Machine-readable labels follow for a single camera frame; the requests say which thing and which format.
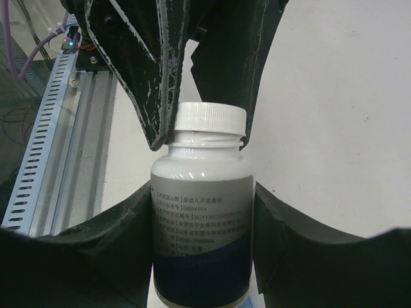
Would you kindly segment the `blue weekly pill organizer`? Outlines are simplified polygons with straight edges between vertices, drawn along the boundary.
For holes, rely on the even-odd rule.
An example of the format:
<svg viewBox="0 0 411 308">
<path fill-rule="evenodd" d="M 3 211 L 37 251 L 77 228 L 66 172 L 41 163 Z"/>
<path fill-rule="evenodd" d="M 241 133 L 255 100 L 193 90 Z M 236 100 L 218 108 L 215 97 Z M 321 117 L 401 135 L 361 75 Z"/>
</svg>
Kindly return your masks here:
<svg viewBox="0 0 411 308">
<path fill-rule="evenodd" d="M 263 294 L 258 293 L 257 288 L 250 290 L 250 293 L 243 304 L 247 308 L 265 308 L 265 300 Z"/>
</svg>

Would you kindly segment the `white bottle cap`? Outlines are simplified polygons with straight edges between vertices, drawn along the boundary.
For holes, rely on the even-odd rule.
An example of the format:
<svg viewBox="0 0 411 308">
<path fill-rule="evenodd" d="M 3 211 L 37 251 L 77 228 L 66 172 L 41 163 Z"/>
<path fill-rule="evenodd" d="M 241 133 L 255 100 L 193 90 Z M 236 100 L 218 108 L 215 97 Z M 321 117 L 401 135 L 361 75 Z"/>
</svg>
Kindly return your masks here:
<svg viewBox="0 0 411 308">
<path fill-rule="evenodd" d="M 175 131 L 226 133 L 246 136 L 247 113 L 232 105 L 210 102 L 180 102 Z"/>
</svg>

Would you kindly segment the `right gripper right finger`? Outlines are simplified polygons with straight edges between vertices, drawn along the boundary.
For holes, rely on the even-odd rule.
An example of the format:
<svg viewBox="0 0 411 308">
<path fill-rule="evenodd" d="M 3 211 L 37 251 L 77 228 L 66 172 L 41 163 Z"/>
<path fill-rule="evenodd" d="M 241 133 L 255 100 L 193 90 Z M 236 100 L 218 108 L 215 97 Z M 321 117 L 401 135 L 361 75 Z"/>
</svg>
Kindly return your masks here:
<svg viewBox="0 0 411 308">
<path fill-rule="evenodd" d="M 410 230 L 362 238 L 256 187 L 254 267 L 267 307 L 409 307 Z"/>
</svg>

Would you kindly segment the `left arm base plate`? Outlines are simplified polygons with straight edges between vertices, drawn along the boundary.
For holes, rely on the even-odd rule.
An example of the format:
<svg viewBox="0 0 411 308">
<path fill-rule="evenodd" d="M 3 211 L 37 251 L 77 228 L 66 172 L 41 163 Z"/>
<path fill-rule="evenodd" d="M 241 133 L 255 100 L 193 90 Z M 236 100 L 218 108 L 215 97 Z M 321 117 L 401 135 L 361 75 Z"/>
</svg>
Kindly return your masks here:
<svg viewBox="0 0 411 308">
<path fill-rule="evenodd" d="M 79 33 L 80 42 L 76 47 L 76 69 L 78 71 L 93 73 L 97 73 L 99 71 L 109 71 L 110 69 L 108 64 L 90 39 L 88 33 L 83 29 L 80 29 Z"/>
</svg>

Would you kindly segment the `white pill bottle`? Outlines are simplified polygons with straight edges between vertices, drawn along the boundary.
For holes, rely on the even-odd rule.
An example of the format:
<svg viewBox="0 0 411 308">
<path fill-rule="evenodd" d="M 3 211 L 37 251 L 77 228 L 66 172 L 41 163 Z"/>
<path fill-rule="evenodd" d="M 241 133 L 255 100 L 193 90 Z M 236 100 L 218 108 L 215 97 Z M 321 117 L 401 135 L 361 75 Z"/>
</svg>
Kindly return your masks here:
<svg viewBox="0 0 411 308">
<path fill-rule="evenodd" d="M 168 307 L 237 307 L 249 293 L 255 179 L 241 144 L 177 132 L 153 163 L 153 283 Z"/>
</svg>

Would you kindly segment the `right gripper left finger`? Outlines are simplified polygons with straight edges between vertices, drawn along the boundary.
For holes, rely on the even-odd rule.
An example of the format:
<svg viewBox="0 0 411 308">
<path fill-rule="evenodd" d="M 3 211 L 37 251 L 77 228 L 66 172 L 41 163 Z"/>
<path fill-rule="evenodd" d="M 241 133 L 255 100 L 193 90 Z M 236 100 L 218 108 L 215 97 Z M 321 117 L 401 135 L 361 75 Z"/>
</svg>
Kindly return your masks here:
<svg viewBox="0 0 411 308">
<path fill-rule="evenodd" d="M 1 231 L 2 307 L 145 307 L 152 270 L 150 185 L 58 235 Z"/>
</svg>

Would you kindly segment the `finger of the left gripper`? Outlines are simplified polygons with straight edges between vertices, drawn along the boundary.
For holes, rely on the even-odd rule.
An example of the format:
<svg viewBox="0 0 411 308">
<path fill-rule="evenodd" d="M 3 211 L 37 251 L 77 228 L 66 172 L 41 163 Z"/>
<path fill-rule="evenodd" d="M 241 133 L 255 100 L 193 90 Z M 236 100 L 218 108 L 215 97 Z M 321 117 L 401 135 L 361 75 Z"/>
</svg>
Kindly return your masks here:
<svg viewBox="0 0 411 308">
<path fill-rule="evenodd" d="M 287 1 L 192 1 L 189 38 L 198 42 L 191 73 L 201 100 L 247 113 L 250 140 L 263 69 Z"/>
<path fill-rule="evenodd" d="M 62 1 L 131 99 L 148 146 L 172 134 L 189 1 Z"/>
</svg>

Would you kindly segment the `aluminium mounting rail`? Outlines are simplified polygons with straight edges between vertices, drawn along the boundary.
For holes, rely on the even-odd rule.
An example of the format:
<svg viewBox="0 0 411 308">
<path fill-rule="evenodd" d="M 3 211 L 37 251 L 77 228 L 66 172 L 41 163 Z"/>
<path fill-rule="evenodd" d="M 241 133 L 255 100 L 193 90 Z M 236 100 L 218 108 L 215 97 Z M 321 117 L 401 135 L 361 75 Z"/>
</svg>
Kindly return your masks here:
<svg viewBox="0 0 411 308">
<path fill-rule="evenodd" d="M 70 80 L 29 236 L 57 235 L 101 212 L 116 85 L 109 71 Z"/>
</svg>

